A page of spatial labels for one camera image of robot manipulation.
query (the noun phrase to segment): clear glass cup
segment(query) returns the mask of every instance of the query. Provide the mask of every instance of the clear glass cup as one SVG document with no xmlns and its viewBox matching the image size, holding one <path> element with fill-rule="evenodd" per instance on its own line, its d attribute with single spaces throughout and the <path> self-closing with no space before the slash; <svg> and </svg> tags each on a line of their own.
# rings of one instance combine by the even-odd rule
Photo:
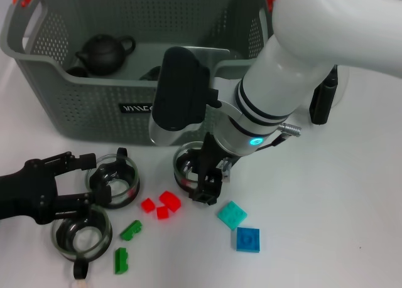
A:
<svg viewBox="0 0 402 288">
<path fill-rule="evenodd" d="M 175 178 L 177 183 L 186 186 L 190 189 L 196 189 L 198 186 L 198 175 L 192 173 L 191 160 L 184 160 L 181 165 L 178 166 L 178 160 L 182 156 L 189 154 L 192 150 L 201 150 L 203 142 L 189 142 L 180 147 L 173 157 L 173 168 L 175 170 Z"/>
<path fill-rule="evenodd" d="M 129 167 L 132 168 L 132 172 L 127 174 L 127 171 L 120 173 L 119 168 L 111 168 L 107 174 L 102 176 L 102 184 L 109 185 L 112 190 L 112 201 L 104 206 L 106 208 L 122 208 L 132 202 L 139 192 L 139 176 L 137 166 L 133 160 L 126 156 L 118 154 L 108 154 L 100 157 L 96 161 L 97 168 L 88 170 L 85 176 L 85 185 L 88 191 L 92 191 L 91 176 L 97 172 L 99 168 L 107 164 L 113 164 L 117 160 L 123 160 Z"/>
<path fill-rule="evenodd" d="M 105 210 L 92 205 L 83 218 L 55 220 L 52 224 L 52 243 L 68 260 L 99 258 L 112 241 L 112 226 Z"/>
</svg>

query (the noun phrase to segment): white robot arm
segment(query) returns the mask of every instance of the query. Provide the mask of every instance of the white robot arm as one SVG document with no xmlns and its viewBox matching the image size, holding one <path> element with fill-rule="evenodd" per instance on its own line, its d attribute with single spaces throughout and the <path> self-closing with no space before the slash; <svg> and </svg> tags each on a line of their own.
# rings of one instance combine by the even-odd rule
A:
<svg viewBox="0 0 402 288">
<path fill-rule="evenodd" d="M 242 108 L 263 122 L 284 121 L 334 65 L 402 77 L 401 24 L 396 0 L 276 0 L 275 35 L 242 81 Z M 246 119 L 237 123 L 247 131 L 272 132 Z M 221 120 L 215 138 L 230 152 L 253 153 L 250 138 L 230 126 Z"/>
<path fill-rule="evenodd" d="M 395 0 L 276 0 L 274 36 L 246 76 L 242 80 L 215 78 L 212 87 L 219 93 L 208 90 L 201 97 L 193 96 L 199 101 L 207 99 L 206 104 L 225 114 L 215 126 L 213 137 L 207 135 L 204 140 L 204 158 L 198 160 L 204 165 L 197 167 L 204 171 L 198 174 L 195 194 L 208 198 L 210 191 L 202 187 L 208 169 L 215 168 L 225 157 L 238 159 L 254 153 L 274 131 L 282 130 L 284 121 L 324 81 L 334 65 L 367 68 L 402 78 L 401 25 L 402 4 Z M 167 63 L 171 66 L 171 79 L 176 77 L 172 75 L 172 61 Z M 205 80 L 205 70 L 197 69 L 194 74 L 196 80 L 187 80 L 186 86 Z M 167 116 L 163 107 L 173 104 L 165 96 L 158 96 L 161 81 L 160 77 L 149 133 L 156 144 L 166 145 L 199 122 L 195 118 L 181 125 L 164 124 L 183 113 Z M 188 93 L 186 86 L 182 92 Z M 191 107 L 189 104 L 186 110 L 189 115 Z M 197 195 L 190 197 L 197 200 Z"/>
</svg>

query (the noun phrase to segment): basket label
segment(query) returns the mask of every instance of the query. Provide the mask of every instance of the basket label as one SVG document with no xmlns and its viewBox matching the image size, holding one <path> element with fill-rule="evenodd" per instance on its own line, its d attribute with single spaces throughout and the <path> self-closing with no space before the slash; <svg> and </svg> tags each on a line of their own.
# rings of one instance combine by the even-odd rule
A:
<svg viewBox="0 0 402 288">
<path fill-rule="evenodd" d="M 150 114 L 152 103 L 128 103 L 119 104 L 122 114 Z"/>
</svg>

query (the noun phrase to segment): basket handle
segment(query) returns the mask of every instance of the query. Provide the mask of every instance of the basket handle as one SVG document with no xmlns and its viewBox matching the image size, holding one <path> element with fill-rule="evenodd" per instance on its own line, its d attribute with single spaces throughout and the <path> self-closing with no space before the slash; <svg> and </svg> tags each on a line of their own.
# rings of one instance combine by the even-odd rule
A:
<svg viewBox="0 0 402 288">
<path fill-rule="evenodd" d="M 130 41 L 130 42 L 131 42 L 130 48 L 128 48 L 128 49 L 124 52 L 125 56 L 130 55 L 130 54 L 136 49 L 136 41 L 135 41 L 134 38 L 131 37 L 131 36 L 122 36 L 122 37 L 118 38 L 117 40 L 118 40 L 118 42 L 120 42 L 120 43 L 123 43 L 123 42 L 125 42 L 125 41 Z"/>
<path fill-rule="evenodd" d="M 7 55 L 13 58 L 15 58 L 15 54 L 17 53 L 25 54 L 21 41 L 36 7 L 42 3 L 41 16 L 36 22 L 35 28 L 37 28 L 41 19 L 47 13 L 47 5 L 43 0 L 31 0 L 30 3 L 22 6 L 23 1 L 16 0 L 15 4 L 10 5 L 1 32 L 1 48 Z"/>
</svg>

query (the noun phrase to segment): teapot lid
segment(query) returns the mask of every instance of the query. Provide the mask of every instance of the teapot lid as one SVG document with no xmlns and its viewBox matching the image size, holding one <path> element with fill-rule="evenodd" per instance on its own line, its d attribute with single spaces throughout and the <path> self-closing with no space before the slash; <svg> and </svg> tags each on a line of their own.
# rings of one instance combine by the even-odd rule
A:
<svg viewBox="0 0 402 288">
<path fill-rule="evenodd" d="M 87 54 L 106 54 L 116 50 L 118 41 L 110 35 L 96 35 L 84 46 L 83 52 Z"/>
</svg>

